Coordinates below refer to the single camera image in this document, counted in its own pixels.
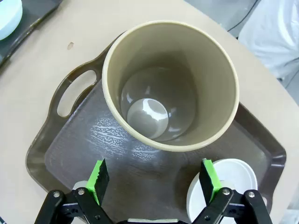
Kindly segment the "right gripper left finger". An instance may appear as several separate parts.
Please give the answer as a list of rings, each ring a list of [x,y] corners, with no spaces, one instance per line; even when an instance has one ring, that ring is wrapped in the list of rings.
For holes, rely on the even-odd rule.
[[[71,224],[83,217],[88,224],[111,224],[101,207],[108,186],[106,161],[97,161],[88,181],[77,182],[69,193],[49,191],[35,220],[36,224]]]

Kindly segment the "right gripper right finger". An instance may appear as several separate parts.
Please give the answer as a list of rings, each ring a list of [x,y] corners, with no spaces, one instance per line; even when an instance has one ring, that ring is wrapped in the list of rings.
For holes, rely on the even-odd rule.
[[[248,189],[240,194],[223,187],[211,160],[202,160],[199,182],[206,206],[192,221],[194,224],[218,224],[224,217],[233,218],[237,224],[272,223],[259,191]]]

